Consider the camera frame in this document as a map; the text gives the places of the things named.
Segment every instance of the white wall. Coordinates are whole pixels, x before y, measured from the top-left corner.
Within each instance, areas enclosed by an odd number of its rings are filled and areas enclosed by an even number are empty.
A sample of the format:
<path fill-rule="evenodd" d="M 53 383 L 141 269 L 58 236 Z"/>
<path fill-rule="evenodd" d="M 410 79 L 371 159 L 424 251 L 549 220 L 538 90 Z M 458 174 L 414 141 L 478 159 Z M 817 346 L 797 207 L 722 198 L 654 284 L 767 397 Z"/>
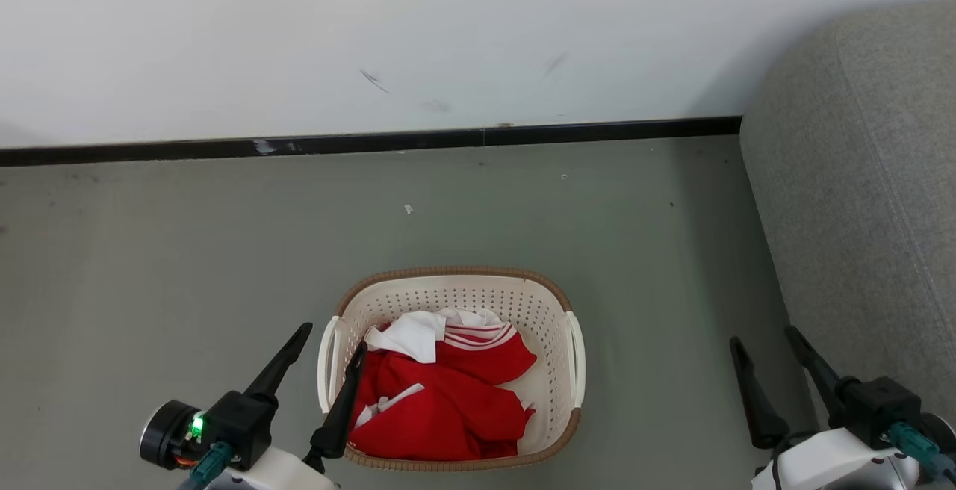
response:
<path fill-rule="evenodd" d="M 740 114 L 901 1 L 0 0 L 0 146 Z"/>

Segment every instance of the basket handle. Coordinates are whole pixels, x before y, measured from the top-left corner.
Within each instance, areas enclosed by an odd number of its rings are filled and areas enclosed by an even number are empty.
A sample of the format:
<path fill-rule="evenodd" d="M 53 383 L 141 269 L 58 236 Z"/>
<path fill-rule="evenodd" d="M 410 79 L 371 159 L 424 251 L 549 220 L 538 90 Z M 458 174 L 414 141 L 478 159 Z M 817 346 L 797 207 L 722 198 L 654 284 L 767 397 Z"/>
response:
<path fill-rule="evenodd" d="M 581 324 L 577 323 L 577 317 L 574 313 L 568 311 L 565 313 L 568 317 L 568 324 L 571 327 L 571 347 L 574 348 L 573 361 L 571 361 L 571 383 L 576 389 L 574 391 L 574 408 L 580 408 L 584 403 L 584 382 L 587 374 L 587 364 L 584 358 L 584 334 L 581 333 Z"/>
<path fill-rule="evenodd" d="M 335 324 L 338 322 L 338 316 L 329 320 L 328 326 L 325 326 L 325 332 L 322 333 L 322 344 L 318 347 L 318 370 L 315 372 L 315 383 L 318 384 L 318 405 L 322 409 L 322 414 L 328 414 L 332 408 L 329 397 L 332 395 L 332 377 L 335 375 L 335 357 L 332 357 L 332 365 L 329 365 L 329 354 L 338 354 L 338 330 Z"/>

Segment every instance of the black baseboard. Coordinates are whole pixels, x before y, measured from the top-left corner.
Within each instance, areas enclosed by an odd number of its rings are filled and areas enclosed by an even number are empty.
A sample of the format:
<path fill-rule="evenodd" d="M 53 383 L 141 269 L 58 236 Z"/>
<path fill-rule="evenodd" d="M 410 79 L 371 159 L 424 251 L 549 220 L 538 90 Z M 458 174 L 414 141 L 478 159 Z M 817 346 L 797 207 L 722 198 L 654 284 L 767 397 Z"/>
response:
<path fill-rule="evenodd" d="M 456 149 L 461 146 L 539 145 L 540 143 L 576 143 L 584 142 L 584 140 L 733 135 L 740 131 L 740 120 L 741 117 L 711 117 L 638 120 L 638 122 L 623 123 L 580 123 L 580 125 L 498 126 L 368 135 L 178 140 L 171 143 L 0 149 L 0 167 L 344 154 L 388 150 Z"/>

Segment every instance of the gray floor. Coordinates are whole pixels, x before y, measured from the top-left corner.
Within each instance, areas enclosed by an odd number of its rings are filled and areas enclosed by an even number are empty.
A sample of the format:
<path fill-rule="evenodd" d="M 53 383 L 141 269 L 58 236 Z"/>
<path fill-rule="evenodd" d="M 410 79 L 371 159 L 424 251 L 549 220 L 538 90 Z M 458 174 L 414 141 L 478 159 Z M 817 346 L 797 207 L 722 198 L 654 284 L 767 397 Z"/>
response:
<path fill-rule="evenodd" d="M 346 489 L 748 487 L 766 454 L 733 334 L 782 415 L 810 425 L 736 137 L 32 167 L 0 170 L 3 486 L 175 487 L 181 473 L 137 457 L 158 404 L 208 406 L 356 280 L 441 264 L 564 288 L 588 348 L 580 428 L 501 472 L 330 462 Z M 279 392 L 274 443 L 291 452 L 321 422 L 319 340 Z"/>

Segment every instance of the perforated basket wall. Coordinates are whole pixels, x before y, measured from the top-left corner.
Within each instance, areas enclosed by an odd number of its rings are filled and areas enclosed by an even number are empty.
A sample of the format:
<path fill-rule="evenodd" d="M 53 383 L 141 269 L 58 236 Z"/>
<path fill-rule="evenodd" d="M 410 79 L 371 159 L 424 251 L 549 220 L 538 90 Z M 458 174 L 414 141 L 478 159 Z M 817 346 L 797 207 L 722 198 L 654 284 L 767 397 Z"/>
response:
<path fill-rule="evenodd" d="M 334 331 L 323 338 L 328 365 L 320 363 L 331 404 L 344 381 L 345 364 L 369 327 L 390 323 L 402 313 L 486 308 L 515 324 L 524 343 L 538 356 L 518 380 L 502 385 L 519 398 L 535 403 L 518 456 L 478 462 L 416 462 L 378 459 L 351 445 L 346 459 L 366 466 L 410 471 L 472 471 L 526 465 L 553 456 L 571 439 L 583 401 L 583 340 L 571 304 L 559 287 L 538 273 L 491 267 L 418 268 L 380 273 L 362 280 L 344 297 Z"/>

